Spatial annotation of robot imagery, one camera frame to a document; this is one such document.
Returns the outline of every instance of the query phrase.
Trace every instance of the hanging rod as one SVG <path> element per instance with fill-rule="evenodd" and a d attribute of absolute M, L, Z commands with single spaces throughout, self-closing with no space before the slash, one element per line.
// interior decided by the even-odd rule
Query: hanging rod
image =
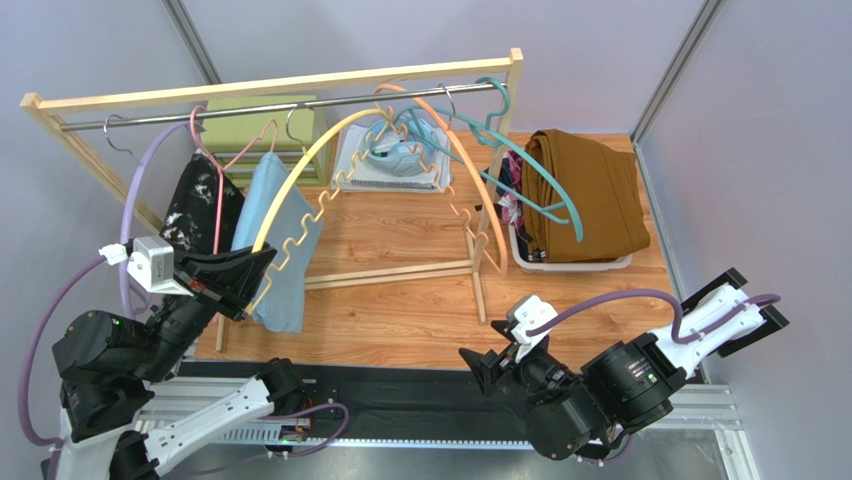
<path fill-rule="evenodd" d="M 446 87 L 426 88 L 423 90 L 409 90 L 407 92 L 392 92 L 392 93 L 377 93 L 373 95 L 358 95 L 355 97 L 331 98 L 328 100 L 310 100 L 307 102 L 297 103 L 279 103 L 276 105 L 261 105 L 257 107 L 230 108 L 227 110 L 211 110 L 206 112 L 198 112 L 195 115 L 196 120 L 204 120 L 207 118 L 224 118 L 235 117 L 238 115 L 251 115 L 257 113 L 270 112 L 286 112 L 299 108 L 323 108 L 334 107 L 338 105 L 355 105 L 358 103 L 368 102 L 384 102 L 389 100 L 404 100 L 415 97 L 432 97 L 435 95 L 446 95 L 450 93 L 465 93 L 465 92 L 484 92 L 488 90 L 496 90 L 497 87 L 490 83 L 476 83 L 471 85 L 453 85 Z M 189 121 L 188 113 L 175 115 L 159 115 L 153 117 L 139 118 L 116 118 L 110 120 L 109 127 L 132 127 L 135 125 L 153 125 L 156 123 L 173 123 Z M 100 130 L 104 126 L 104 122 L 77 122 L 63 124 L 60 129 L 63 132 L 76 132 L 80 130 Z"/>

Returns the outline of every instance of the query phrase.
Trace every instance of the gray floor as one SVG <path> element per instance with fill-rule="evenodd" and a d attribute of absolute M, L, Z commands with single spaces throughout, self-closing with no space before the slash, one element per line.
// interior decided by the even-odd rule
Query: gray floor
<path fill-rule="evenodd" d="M 210 445 L 189 457 L 181 468 L 214 468 L 263 451 L 262 447 L 254 446 Z M 199 477 L 172 473 L 164 478 Z M 728 477 L 713 432 L 657 430 L 643 432 L 623 458 L 604 468 L 579 464 L 573 459 L 553 462 L 533 451 L 333 447 L 288 461 L 259 460 L 203 478 L 727 480 Z"/>

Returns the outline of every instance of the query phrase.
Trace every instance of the clothes rack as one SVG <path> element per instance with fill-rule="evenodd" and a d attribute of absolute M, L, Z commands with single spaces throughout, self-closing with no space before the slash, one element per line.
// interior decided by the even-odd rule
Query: clothes rack
<path fill-rule="evenodd" d="M 63 115 L 87 112 L 104 112 L 106 114 L 111 114 L 120 109 L 200 102 L 218 98 L 286 94 L 308 90 L 315 91 L 329 88 L 375 85 L 389 82 L 425 80 L 461 75 L 505 74 L 505 83 L 503 83 L 503 85 L 508 91 L 510 103 L 508 110 L 502 117 L 500 117 L 495 130 L 505 136 L 509 133 L 509 126 L 511 123 L 511 116 L 514 109 L 522 68 L 523 54 L 519 48 L 513 48 L 510 50 L 507 57 L 486 60 L 360 70 L 62 100 L 44 100 L 38 93 L 31 92 L 24 95 L 24 98 L 21 101 L 21 107 L 57 142 L 65 147 L 99 182 L 101 182 L 101 184 L 104 185 L 110 193 L 123 202 L 127 196 L 127 183 L 118 176 L 113 168 L 110 167 L 109 164 L 107 164 L 95 152 L 95 150 L 76 133 L 77 130 L 102 128 L 103 123 L 68 123 L 63 118 Z M 335 104 L 333 102 L 346 102 L 336 103 L 337 105 L 343 105 L 401 98 L 445 95 L 447 90 L 451 93 L 462 93 L 466 91 L 490 90 L 495 88 L 492 85 L 475 85 L 476 88 L 472 87 L 474 86 L 459 85 L 448 86 L 446 87 L 446 90 L 444 87 L 441 87 L 408 92 L 349 97 L 344 99 L 319 100 L 318 102 L 325 103 L 322 105 L 315 105 L 312 108 L 331 106 Z M 307 108 L 310 106 L 307 103 L 273 105 L 270 107 L 276 108 L 277 110 L 266 111 L 253 110 L 254 108 L 264 107 L 252 107 L 252 111 L 244 111 L 246 109 L 235 109 L 239 111 L 213 111 L 206 112 L 211 114 L 209 116 L 202 116 L 199 114 L 198 118 L 215 118 L 215 115 L 245 115 Z M 178 121 L 180 118 L 184 117 L 188 118 L 188 115 L 161 115 L 133 119 L 117 119 L 110 122 L 110 127 L 167 123 Z M 488 173 L 492 177 L 497 177 L 499 175 L 504 152 L 505 145 L 501 144 L 493 147 L 492 158 L 488 168 Z M 487 189 L 491 198 L 495 198 L 496 186 L 489 183 L 487 184 Z M 148 205 L 145 204 L 144 201 L 137 201 L 134 208 L 134 215 L 151 231 L 155 233 L 160 231 L 160 228 L 162 227 L 162 220 L 150 209 L 150 207 L 148 207 Z M 368 272 L 324 275 L 316 278 L 308 277 L 306 279 L 306 289 L 336 288 L 454 275 L 472 275 L 479 323 L 485 325 L 487 323 L 487 315 L 485 311 L 483 285 L 479 270 L 485 248 L 485 242 L 481 237 L 484 236 L 488 228 L 491 226 L 490 223 L 488 216 L 480 217 L 479 225 L 477 227 L 478 236 L 475 241 L 471 240 L 467 234 L 464 234 L 465 239 L 467 239 L 465 241 L 467 242 L 469 253 L 469 258 L 467 259 L 427 265 L 373 270 Z"/>

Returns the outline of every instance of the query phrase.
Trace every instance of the black patterned cloth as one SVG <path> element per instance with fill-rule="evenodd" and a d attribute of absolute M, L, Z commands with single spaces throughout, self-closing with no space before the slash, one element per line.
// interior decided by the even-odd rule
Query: black patterned cloth
<path fill-rule="evenodd" d="M 234 231 L 245 201 L 228 177 L 225 177 L 224 185 L 219 253 L 231 251 Z M 213 253 L 218 200 L 219 172 L 204 155 L 196 153 L 178 180 L 160 236 L 175 250 Z"/>

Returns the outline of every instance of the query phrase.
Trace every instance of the pink hanger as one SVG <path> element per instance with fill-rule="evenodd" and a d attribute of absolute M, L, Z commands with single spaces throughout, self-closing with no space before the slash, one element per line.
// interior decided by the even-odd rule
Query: pink hanger
<path fill-rule="evenodd" d="M 231 168 L 233 164 L 235 164 L 240 158 L 242 158 L 242 156 L 247 151 L 249 151 L 249 149 L 251 149 L 251 147 L 255 143 L 257 143 L 258 140 L 261 140 L 263 139 L 263 137 L 266 136 L 266 131 L 269 129 L 269 125 L 271 124 L 275 124 L 275 134 L 272 136 L 272 146 L 269 148 L 269 152 L 271 153 L 273 150 L 275 150 L 275 142 L 278 141 L 278 122 L 275 121 L 274 118 L 266 122 L 266 125 L 264 125 L 263 130 L 260 132 L 260 135 L 252 139 L 252 141 L 249 142 L 249 144 L 246 145 L 245 148 L 243 148 L 240 153 L 238 153 L 234 157 L 233 160 L 231 160 L 227 165 L 223 167 L 219 164 L 218 161 L 216 161 L 216 157 L 214 157 L 213 154 L 210 153 L 210 150 L 207 150 L 207 147 L 205 147 L 204 144 L 201 142 L 201 138 L 198 136 L 198 132 L 196 131 L 195 115 L 201 110 L 207 111 L 207 108 L 205 108 L 203 105 L 196 105 L 195 108 L 192 109 L 192 112 L 189 115 L 189 130 L 192 136 L 192 141 L 195 142 L 195 145 L 200 148 L 202 152 L 204 152 L 204 156 L 207 157 L 207 160 L 209 160 L 210 163 L 212 163 L 213 166 L 216 168 L 216 171 L 219 172 L 219 199 L 216 203 L 216 230 L 213 236 L 213 253 L 216 254 L 219 253 L 219 230 L 221 228 L 222 222 L 222 192 L 225 190 L 225 171 Z"/>

